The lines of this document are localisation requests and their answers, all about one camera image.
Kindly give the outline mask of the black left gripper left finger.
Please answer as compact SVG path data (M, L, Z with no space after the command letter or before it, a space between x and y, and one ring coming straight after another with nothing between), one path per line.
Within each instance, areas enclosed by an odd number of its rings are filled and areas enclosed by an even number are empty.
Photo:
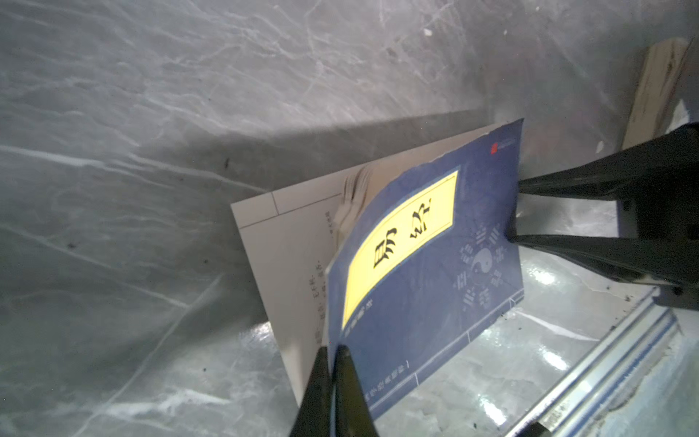
M331 372L328 348L318 349L311 376L302 398L290 437L328 437L331 435Z

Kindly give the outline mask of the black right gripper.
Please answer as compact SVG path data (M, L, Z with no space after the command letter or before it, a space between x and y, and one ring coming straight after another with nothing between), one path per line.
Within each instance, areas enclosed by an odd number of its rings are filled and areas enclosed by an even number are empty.
M606 158L519 182L524 194L620 200L620 237L513 232L507 237L516 245L558 256L615 282L696 287L698 198L641 196L668 196L697 182L698 125L688 123Z

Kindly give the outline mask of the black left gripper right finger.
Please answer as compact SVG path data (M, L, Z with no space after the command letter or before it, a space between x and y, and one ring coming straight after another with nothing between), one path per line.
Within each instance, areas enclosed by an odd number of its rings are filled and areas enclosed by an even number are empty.
M332 382L334 383L334 426L332 436L378 437L371 412L364 399L362 386L350 349L342 345L336 351Z

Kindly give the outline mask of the blue book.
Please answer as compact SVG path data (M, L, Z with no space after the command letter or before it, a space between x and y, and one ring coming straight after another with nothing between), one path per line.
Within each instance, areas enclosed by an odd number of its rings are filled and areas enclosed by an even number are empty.
M346 346L378 418L522 299L521 138L490 125L232 205L297 400Z

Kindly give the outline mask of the wooden white bookshelf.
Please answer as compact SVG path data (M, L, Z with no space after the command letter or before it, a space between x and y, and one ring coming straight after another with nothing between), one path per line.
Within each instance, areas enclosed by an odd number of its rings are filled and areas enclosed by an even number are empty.
M684 38L669 38L648 48L622 150L631 149L658 136L688 46L689 43Z

